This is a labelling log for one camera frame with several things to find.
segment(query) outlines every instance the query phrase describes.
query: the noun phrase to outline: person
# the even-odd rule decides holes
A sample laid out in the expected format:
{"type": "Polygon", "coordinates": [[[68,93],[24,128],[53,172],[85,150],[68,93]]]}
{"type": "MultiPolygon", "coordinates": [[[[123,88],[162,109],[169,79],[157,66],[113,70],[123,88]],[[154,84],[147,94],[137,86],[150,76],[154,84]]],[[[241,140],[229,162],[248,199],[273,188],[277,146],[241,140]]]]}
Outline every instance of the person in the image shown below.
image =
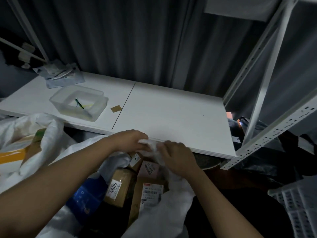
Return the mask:
{"type": "MultiPolygon", "coordinates": [[[[102,138],[40,168],[3,192],[0,195],[0,238],[37,236],[110,154],[116,151],[149,151],[146,145],[138,143],[140,139],[148,139],[148,136],[136,130],[102,138]]],[[[166,166],[191,185],[217,238],[263,238],[198,167],[189,148],[182,143],[166,141],[158,144],[158,150],[166,166]]]]}

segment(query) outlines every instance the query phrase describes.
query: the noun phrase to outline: brown tape piece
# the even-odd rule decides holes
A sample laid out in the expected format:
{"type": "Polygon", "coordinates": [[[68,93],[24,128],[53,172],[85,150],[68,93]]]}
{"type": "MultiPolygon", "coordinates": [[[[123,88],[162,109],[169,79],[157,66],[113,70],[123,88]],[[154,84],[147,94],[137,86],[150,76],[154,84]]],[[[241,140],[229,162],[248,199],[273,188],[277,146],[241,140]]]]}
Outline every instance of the brown tape piece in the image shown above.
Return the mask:
{"type": "Polygon", "coordinates": [[[121,110],[122,110],[122,108],[120,107],[120,105],[117,105],[117,106],[111,108],[111,111],[114,112],[114,113],[118,112],[118,111],[121,111],[121,110]]]}

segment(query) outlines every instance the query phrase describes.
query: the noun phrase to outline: plastic bin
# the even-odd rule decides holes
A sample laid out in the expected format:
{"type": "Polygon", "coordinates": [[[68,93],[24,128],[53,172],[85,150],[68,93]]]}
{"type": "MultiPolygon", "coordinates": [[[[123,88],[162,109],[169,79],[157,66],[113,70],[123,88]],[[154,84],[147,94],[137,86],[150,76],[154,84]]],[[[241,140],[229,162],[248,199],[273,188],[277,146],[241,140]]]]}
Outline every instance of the plastic bin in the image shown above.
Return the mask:
{"type": "Polygon", "coordinates": [[[102,91],[77,85],[65,86],[50,98],[61,114],[91,122],[98,119],[108,100],[102,91]]]}
{"type": "Polygon", "coordinates": [[[296,238],[317,238],[317,176],[267,193],[286,209],[296,238]]]}

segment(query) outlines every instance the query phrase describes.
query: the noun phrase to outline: blue package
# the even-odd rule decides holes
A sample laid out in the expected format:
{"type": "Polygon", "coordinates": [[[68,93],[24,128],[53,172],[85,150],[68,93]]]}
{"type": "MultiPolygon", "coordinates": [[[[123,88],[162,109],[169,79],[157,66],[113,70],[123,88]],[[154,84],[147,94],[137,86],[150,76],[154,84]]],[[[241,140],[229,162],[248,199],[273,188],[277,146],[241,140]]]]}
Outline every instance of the blue package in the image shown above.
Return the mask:
{"type": "Polygon", "coordinates": [[[81,225],[97,210],[105,198],[107,188],[102,176],[97,179],[88,178],[66,202],[81,225]]]}

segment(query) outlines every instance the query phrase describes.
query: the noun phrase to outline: person's right arm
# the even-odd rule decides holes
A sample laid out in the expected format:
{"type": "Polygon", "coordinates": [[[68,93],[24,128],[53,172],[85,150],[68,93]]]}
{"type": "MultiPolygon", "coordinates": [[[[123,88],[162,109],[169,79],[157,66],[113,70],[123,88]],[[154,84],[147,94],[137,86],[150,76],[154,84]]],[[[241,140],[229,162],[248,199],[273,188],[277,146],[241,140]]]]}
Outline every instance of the person's right arm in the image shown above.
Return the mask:
{"type": "Polygon", "coordinates": [[[166,141],[158,144],[158,149],[166,166],[191,185],[217,238],[263,238],[198,167],[189,148],[166,141]]]}

